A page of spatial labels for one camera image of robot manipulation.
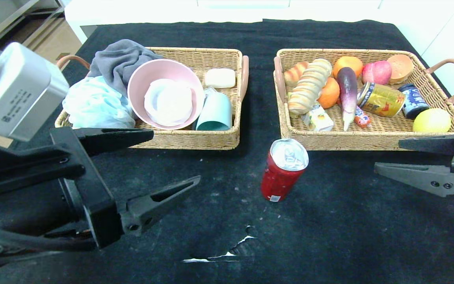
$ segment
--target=teal cup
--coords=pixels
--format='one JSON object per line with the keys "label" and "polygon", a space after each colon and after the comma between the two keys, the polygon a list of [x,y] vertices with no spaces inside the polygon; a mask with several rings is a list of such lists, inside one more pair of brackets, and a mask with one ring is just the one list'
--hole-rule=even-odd
{"label": "teal cup", "polygon": [[232,127],[232,106],[229,97],[214,88],[204,90],[206,100],[197,119],[197,131],[228,131]]}

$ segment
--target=barcode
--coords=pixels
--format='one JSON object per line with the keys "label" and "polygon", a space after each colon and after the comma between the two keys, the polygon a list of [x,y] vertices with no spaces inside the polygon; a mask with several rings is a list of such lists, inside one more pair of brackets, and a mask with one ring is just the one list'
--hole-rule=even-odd
{"label": "barcode", "polygon": [[281,196],[271,195],[271,198],[269,198],[269,201],[278,202],[280,198],[281,198]]}

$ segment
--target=eggplant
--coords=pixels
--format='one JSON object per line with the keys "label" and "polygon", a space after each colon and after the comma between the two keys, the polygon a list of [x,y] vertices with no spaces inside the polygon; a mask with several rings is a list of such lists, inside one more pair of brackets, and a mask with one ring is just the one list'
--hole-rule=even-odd
{"label": "eggplant", "polygon": [[344,131],[355,119],[355,109],[357,108],[357,76],[350,67],[344,67],[337,73],[337,83],[339,84],[339,97],[342,104],[342,120],[344,121]]}

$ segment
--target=white soap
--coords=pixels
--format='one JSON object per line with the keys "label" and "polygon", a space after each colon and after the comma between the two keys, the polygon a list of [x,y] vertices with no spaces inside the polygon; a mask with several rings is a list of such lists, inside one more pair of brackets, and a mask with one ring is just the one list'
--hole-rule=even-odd
{"label": "white soap", "polygon": [[213,88],[232,88],[236,85],[236,72],[228,68],[210,69],[204,76],[206,86]]}

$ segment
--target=white cabinet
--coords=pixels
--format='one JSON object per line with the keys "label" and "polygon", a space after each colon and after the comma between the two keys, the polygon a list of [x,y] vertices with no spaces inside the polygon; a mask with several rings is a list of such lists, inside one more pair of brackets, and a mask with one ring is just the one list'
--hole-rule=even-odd
{"label": "white cabinet", "polygon": [[290,0],[197,0],[198,7],[213,9],[281,9]]}

